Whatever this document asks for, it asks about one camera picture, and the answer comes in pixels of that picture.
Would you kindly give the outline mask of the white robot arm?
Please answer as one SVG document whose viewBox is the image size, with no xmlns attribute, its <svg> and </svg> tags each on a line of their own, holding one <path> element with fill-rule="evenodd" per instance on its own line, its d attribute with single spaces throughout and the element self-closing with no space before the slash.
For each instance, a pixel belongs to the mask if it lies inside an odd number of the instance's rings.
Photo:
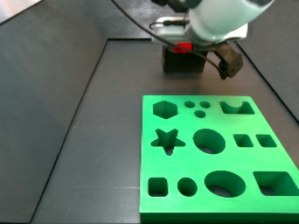
<svg viewBox="0 0 299 224">
<path fill-rule="evenodd" d="M 214 46 L 230 39 L 243 39 L 248 23 L 267 10 L 275 0 L 152 0 L 184 17 L 160 17 L 154 34 L 171 43 L 192 42 Z"/>
</svg>

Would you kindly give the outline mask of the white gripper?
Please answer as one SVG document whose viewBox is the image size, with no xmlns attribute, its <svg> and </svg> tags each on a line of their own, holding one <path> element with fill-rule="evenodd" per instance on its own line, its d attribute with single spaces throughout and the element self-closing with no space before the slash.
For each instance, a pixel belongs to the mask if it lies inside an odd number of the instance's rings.
<svg viewBox="0 0 299 224">
<path fill-rule="evenodd" d="M 178 44 L 192 42 L 198 46 L 212 46 L 228 40 L 243 39 L 248 34 L 248 26 L 244 24 L 226 35 L 210 35 L 207 38 L 195 31 L 187 31 L 188 19 L 184 17 L 160 17 L 150 24 L 154 34 L 168 42 Z"/>
</svg>

